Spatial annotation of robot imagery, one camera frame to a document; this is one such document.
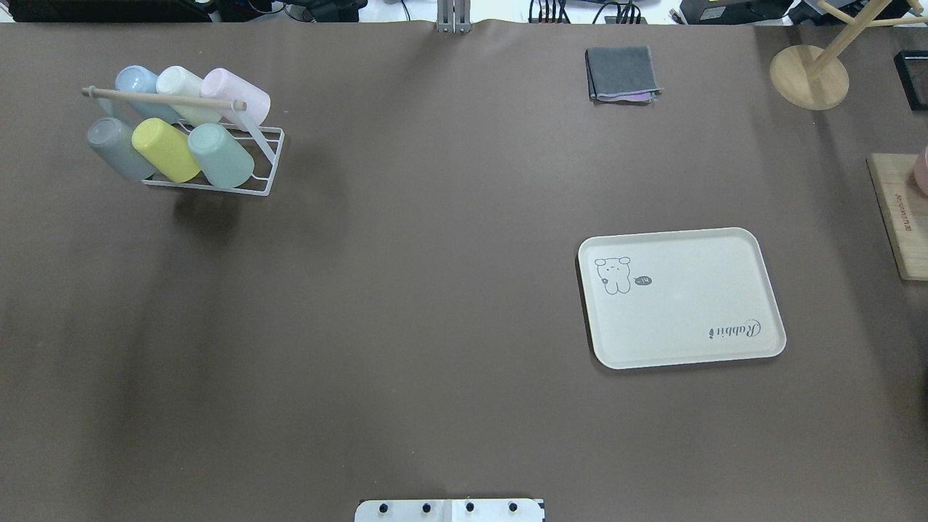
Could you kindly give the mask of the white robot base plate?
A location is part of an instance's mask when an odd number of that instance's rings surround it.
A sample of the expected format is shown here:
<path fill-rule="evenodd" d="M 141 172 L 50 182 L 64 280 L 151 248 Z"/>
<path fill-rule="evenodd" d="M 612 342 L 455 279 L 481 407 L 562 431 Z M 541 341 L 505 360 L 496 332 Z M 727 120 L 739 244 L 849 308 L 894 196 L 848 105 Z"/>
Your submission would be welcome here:
<path fill-rule="evenodd" d="M 543 500 L 464 498 L 369 500 L 359 503 L 355 521 L 544 521 Z"/>

